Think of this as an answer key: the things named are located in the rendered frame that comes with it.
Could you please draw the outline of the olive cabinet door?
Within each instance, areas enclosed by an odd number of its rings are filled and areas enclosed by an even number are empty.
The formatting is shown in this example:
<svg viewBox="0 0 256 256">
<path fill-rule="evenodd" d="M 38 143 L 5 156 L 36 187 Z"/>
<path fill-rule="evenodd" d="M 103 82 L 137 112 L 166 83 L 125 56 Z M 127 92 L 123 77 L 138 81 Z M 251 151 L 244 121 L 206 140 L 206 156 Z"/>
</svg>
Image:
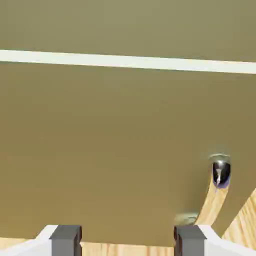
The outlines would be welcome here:
<svg viewBox="0 0 256 256">
<path fill-rule="evenodd" d="M 215 153 L 231 157 L 222 234 L 256 187 L 256 74 L 0 63 L 0 237 L 81 225 L 170 246 Z"/>
<path fill-rule="evenodd" d="M 256 0 L 0 0 L 0 49 L 256 62 Z"/>
</svg>

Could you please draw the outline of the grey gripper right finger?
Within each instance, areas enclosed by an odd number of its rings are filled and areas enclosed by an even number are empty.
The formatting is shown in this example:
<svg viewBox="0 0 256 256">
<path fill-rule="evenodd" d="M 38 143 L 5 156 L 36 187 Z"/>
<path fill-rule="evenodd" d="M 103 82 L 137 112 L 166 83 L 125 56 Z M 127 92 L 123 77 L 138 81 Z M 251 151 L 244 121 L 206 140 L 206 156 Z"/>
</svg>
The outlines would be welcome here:
<svg viewBox="0 0 256 256">
<path fill-rule="evenodd" d="M 174 256 L 256 256 L 256 250 L 220 238 L 209 225 L 176 225 Z"/>
</svg>

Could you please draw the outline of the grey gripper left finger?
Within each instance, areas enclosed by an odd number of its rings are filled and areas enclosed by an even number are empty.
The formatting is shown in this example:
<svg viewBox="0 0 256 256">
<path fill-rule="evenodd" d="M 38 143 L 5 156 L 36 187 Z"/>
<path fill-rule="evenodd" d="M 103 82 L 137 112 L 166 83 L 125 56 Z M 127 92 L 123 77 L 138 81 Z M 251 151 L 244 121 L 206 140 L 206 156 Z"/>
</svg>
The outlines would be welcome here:
<svg viewBox="0 0 256 256">
<path fill-rule="evenodd" d="M 46 225 L 34 239 L 0 249 L 0 256 L 82 256 L 80 225 Z"/>
</svg>

